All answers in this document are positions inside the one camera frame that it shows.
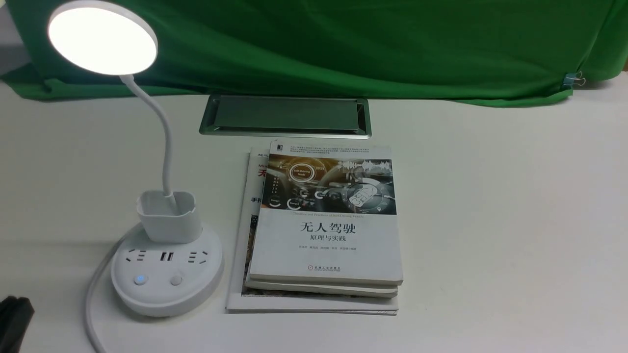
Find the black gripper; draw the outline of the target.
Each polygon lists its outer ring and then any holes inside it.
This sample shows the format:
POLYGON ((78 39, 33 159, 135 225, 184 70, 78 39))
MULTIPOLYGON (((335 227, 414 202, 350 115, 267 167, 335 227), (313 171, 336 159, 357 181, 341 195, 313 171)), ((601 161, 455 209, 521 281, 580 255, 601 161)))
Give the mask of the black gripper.
POLYGON ((8 296, 0 303, 0 351, 18 353, 34 315, 34 308, 26 297, 8 296))

